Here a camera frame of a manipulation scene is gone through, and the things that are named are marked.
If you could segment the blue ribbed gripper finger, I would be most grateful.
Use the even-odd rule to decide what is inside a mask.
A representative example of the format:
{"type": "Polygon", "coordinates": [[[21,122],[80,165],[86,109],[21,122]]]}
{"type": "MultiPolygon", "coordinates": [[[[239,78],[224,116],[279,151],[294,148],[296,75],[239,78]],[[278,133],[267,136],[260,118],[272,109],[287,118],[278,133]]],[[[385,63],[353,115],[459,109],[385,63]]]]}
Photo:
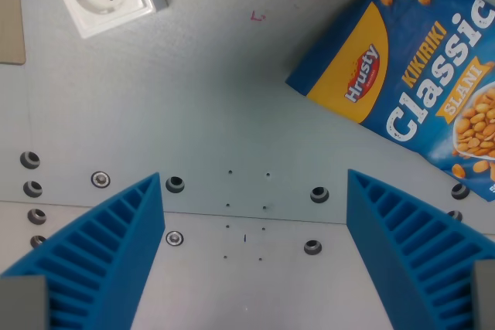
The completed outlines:
{"type": "Polygon", "coordinates": [[[395,329],[472,329],[483,234],[369,175],[348,171],[346,226],[395,329]]]}
{"type": "Polygon", "coordinates": [[[155,173],[88,210],[2,276],[45,277],[52,329],[129,329],[164,230],[155,173]]]}

